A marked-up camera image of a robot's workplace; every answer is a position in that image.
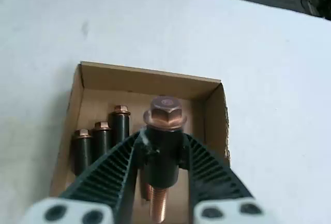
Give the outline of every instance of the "cardboard box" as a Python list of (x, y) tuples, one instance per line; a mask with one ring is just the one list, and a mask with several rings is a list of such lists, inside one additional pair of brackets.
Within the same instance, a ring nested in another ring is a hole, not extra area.
[[(57, 164), (50, 188), (58, 196), (73, 181), (69, 150), (76, 129), (91, 129), (97, 121), (107, 120), (117, 104), (131, 112), (130, 133), (142, 126), (143, 112), (157, 95), (179, 98), (187, 115), (185, 133), (207, 144), (229, 164), (228, 113), (223, 86), (219, 80), (106, 64), (82, 62), (74, 74), (67, 118)], [(132, 223), (152, 223), (148, 204), (142, 204), (136, 185)], [(180, 170), (178, 182), (170, 188), (164, 223), (185, 223), (188, 216), (188, 176)]]

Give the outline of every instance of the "cardboard box wall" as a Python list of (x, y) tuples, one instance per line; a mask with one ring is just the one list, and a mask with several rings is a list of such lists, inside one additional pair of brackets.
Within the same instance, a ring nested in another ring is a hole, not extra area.
[[(158, 95), (179, 98), (187, 115), (184, 132), (205, 143), (229, 164), (228, 113), (219, 80), (122, 66), (81, 62), (74, 74), (64, 132), (50, 188), (58, 196), (75, 179), (70, 165), (71, 135), (76, 129), (92, 129), (107, 120), (117, 104), (131, 112), (130, 133), (144, 122), (143, 112)], [(152, 223), (148, 204), (142, 204), (139, 180), (136, 185), (132, 223)], [(188, 177), (180, 170), (178, 182), (170, 188), (164, 223), (185, 223), (188, 215)]]

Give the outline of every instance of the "screw hole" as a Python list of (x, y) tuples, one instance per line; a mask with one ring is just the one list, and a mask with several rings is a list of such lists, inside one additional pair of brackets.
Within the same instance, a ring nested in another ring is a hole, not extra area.
[(242, 204), (240, 207), (240, 212), (243, 214), (249, 214), (249, 215), (262, 214), (262, 210), (260, 210), (259, 207), (257, 207), (255, 204), (252, 204), (252, 203)]
[(60, 220), (66, 213), (67, 207), (64, 205), (56, 205), (49, 208), (45, 213), (45, 219), (47, 221), (57, 221)]
[(83, 216), (83, 224), (99, 224), (102, 222), (103, 213), (98, 210), (92, 210)]
[(201, 215), (209, 219), (221, 218), (224, 216), (224, 214), (216, 207), (205, 208)]

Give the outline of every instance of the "black cylindrical holder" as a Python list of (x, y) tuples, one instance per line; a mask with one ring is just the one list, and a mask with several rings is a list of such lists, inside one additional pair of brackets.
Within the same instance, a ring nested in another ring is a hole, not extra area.
[(112, 147), (111, 129), (107, 122), (97, 122), (93, 129), (92, 159), (93, 162), (106, 154)]
[(87, 129), (80, 129), (74, 132), (71, 145), (73, 170), (76, 176), (81, 174), (92, 163), (91, 141), (92, 136)]
[(144, 167), (146, 181), (154, 188), (169, 188), (178, 179), (180, 150), (183, 147), (183, 133), (157, 130), (147, 126), (149, 154)]
[(126, 106), (116, 106), (108, 118), (112, 127), (112, 146), (120, 143), (130, 135), (130, 112)]

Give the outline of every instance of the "white surface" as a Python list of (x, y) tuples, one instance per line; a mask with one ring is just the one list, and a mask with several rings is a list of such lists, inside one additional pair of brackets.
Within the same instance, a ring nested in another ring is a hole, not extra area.
[(112, 209), (105, 204), (61, 198), (46, 198), (35, 203), (24, 213), (20, 224), (50, 224), (45, 215), (49, 209), (59, 205), (66, 207), (66, 211), (62, 218), (54, 221), (56, 224), (81, 224), (85, 214), (91, 211), (102, 214), (99, 224), (114, 224)]
[[(260, 210), (260, 214), (241, 213), (242, 204), (253, 204)], [(222, 216), (208, 218), (203, 216), (206, 208), (216, 208)], [(226, 200), (212, 200), (198, 203), (193, 210), (193, 224), (280, 224), (270, 210), (263, 208), (252, 197)]]
[(281, 223), (331, 219), (331, 22), (240, 0), (0, 0), (0, 24), (7, 224), (48, 193), (79, 61), (221, 79), (234, 171)]

